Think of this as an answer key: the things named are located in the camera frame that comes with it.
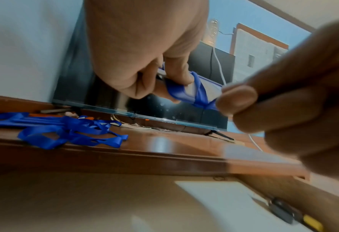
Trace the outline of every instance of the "ceiling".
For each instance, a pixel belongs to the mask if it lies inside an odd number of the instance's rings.
[[[339,0],[249,0],[308,31],[339,19]]]

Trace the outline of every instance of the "hand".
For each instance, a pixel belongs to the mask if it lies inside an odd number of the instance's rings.
[[[218,109],[245,133],[265,131],[276,151],[312,171],[339,175],[339,22],[245,83],[228,86]]]
[[[149,93],[172,98],[156,80],[194,81],[187,60],[205,30],[208,0],[85,0],[87,34],[95,73],[132,98]]]

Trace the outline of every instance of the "pile of blue ribbon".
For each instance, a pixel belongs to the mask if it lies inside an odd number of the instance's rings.
[[[53,149],[66,142],[76,145],[96,146],[98,144],[119,148],[128,135],[119,135],[110,131],[111,123],[121,126],[114,120],[89,120],[82,118],[64,117],[29,117],[29,113],[3,113],[0,114],[0,127],[24,128],[18,138],[42,149]],[[59,138],[54,140],[43,133],[55,132]],[[113,138],[93,138],[80,133],[103,135],[113,134]]]

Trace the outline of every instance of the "human hand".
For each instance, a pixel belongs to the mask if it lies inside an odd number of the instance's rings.
[[[339,175],[339,22],[222,92],[216,105],[239,130],[265,131],[274,150],[298,155],[314,172]]]
[[[187,60],[205,30],[208,0],[85,0],[84,6],[93,68],[105,83],[132,98],[154,93],[176,102],[155,78],[163,60],[167,78],[194,81]]]

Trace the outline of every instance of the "white cord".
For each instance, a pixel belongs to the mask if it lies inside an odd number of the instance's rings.
[[[252,136],[249,134],[249,137],[250,137],[250,139],[251,139],[251,141],[253,142],[253,144],[260,150],[260,151],[263,151],[262,149],[261,149],[261,147],[259,147],[258,145],[257,145],[257,143],[254,141],[254,139],[252,138]]]
[[[215,47],[213,47],[213,53],[214,53],[214,56],[215,56],[215,59],[217,60],[218,62],[218,66],[219,66],[219,71],[220,71],[220,76],[222,77],[222,80],[223,80],[223,84],[226,85],[226,79],[224,78],[223,76],[223,71],[222,71],[222,66],[220,65],[220,62],[218,60],[218,57],[216,56],[216,53],[215,53]]]

